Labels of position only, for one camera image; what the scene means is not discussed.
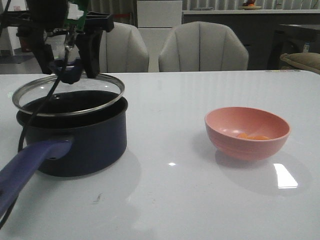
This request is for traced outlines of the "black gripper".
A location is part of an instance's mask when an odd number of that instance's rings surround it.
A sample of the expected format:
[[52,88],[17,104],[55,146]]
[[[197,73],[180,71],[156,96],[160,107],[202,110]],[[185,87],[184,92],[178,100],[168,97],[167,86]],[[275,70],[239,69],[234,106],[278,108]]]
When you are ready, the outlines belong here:
[[100,73],[100,46],[103,31],[114,28],[113,16],[89,10],[88,0],[28,0],[24,22],[17,27],[17,36],[29,36],[29,46],[43,74],[50,75],[49,63],[54,60],[52,47],[45,42],[47,36],[77,36],[83,69],[89,78]]

